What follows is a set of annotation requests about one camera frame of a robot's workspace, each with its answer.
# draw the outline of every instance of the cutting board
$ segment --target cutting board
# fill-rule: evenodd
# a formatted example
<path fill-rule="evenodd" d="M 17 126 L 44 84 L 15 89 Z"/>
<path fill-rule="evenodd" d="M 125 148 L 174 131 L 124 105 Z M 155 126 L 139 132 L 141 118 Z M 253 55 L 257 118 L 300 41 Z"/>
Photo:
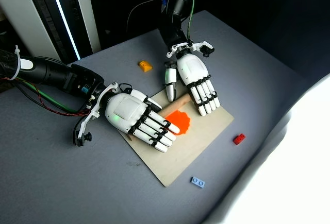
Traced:
<path fill-rule="evenodd" d="M 185 91 L 186 88 L 182 85 L 177 86 L 178 96 L 182 96 Z M 152 99 L 162 107 L 170 105 L 165 90 L 154 95 Z M 134 136 L 120 132 L 165 187 L 169 186 L 234 120 L 233 116 L 222 107 L 202 117 L 192 101 L 179 108 L 179 111 L 187 113 L 190 126 L 186 134 L 176 137 L 166 153 L 159 152 Z"/>

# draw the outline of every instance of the white light strip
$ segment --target white light strip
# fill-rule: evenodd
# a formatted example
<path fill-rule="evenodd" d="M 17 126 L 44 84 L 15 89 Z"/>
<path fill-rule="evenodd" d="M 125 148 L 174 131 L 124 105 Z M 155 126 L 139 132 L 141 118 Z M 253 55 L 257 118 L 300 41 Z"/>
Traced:
<path fill-rule="evenodd" d="M 62 16 L 62 20 L 63 20 L 63 22 L 64 22 L 65 28 L 67 29 L 67 32 L 68 32 L 69 38 L 70 38 L 70 40 L 71 40 L 71 44 L 72 44 L 72 46 L 73 46 L 73 49 L 74 49 L 74 51 L 75 51 L 75 53 L 76 53 L 76 55 L 77 55 L 78 60 L 80 60 L 80 56 L 79 56 L 79 53 L 78 53 L 78 50 L 77 50 L 76 44 L 74 43 L 74 40 L 73 40 L 73 38 L 72 38 L 72 34 L 71 34 L 71 32 L 70 32 L 70 29 L 69 29 L 69 26 L 68 26 L 67 20 L 66 20 L 66 18 L 65 18 L 65 16 L 64 16 L 64 12 L 63 12 L 63 9 L 62 9 L 62 6 L 61 6 L 61 3 L 60 3 L 60 0 L 56 0 L 56 3 L 57 3 L 57 7 L 58 7 L 58 9 L 59 9 L 59 11 L 60 11 L 60 14 L 61 14 L 61 16 Z"/>

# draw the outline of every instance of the rolling pin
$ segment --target rolling pin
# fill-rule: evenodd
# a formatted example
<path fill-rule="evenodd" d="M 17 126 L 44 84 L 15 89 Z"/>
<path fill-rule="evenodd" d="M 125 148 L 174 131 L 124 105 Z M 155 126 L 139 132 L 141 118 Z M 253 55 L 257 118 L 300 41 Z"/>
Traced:
<path fill-rule="evenodd" d="M 176 111 L 177 109 L 179 109 L 180 107 L 184 106 L 186 103 L 188 103 L 191 100 L 190 95 L 184 94 L 183 96 L 181 96 L 179 99 L 177 99 L 176 101 L 172 102 L 171 104 L 169 104 L 167 107 L 161 109 L 158 114 L 162 117 L 167 117 L 168 115 L 170 115 L 172 112 Z M 127 137 L 132 141 L 132 137 L 133 135 L 131 134 L 127 134 Z"/>

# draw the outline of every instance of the gray table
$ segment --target gray table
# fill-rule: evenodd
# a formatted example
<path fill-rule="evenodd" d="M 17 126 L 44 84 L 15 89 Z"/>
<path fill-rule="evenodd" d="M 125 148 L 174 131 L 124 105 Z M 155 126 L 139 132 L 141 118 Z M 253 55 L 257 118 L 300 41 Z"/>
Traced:
<path fill-rule="evenodd" d="M 0 94 L 0 223 L 200 222 L 292 103 L 302 80 L 206 11 L 194 15 L 191 37 L 215 47 L 203 60 L 235 120 L 171 186 L 161 185 L 105 118 L 88 124 L 93 141 L 77 148 L 71 140 L 77 118 L 47 112 L 12 89 Z M 106 83 L 132 83 L 151 96 L 162 89 L 166 52 L 155 30 L 78 64 Z M 141 60 L 153 70 L 143 73 Z M 235 146 L 239 133 L 246 139 Z M 205 188 L 191 184 L 192 176 L 203 179 Z"/>

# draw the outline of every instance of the flattened orange clay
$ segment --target flattened orange clay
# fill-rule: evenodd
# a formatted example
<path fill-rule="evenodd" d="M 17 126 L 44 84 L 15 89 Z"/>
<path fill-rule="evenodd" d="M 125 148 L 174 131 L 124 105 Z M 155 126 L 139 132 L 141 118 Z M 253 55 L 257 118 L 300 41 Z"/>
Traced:
<path fill-rule="evenodd" d="M 165 119 L 167 119 L 172 124 L 179 127 L 180 133 L 175 135 L 186 134 L 190 126 L 190 117 L 188 117 L 188 115 L 185 112 L 180 112 L 179 110 L 172 112 Z"/>

